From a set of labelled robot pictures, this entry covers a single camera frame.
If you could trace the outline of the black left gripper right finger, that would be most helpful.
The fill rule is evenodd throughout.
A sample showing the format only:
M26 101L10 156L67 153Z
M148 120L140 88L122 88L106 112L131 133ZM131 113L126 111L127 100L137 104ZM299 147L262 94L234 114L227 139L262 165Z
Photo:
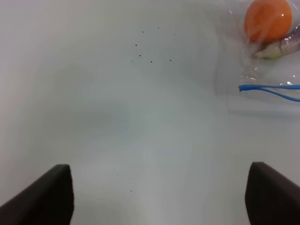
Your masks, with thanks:
M250 166L245 206L252 225L298 225L300 187L264 162Z

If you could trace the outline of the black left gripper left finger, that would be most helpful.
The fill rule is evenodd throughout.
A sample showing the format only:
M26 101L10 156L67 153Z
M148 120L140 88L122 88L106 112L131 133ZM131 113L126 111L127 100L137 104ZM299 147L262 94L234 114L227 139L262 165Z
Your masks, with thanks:
M74 201L70 165L56 165L0 207L0 223L69 225Z

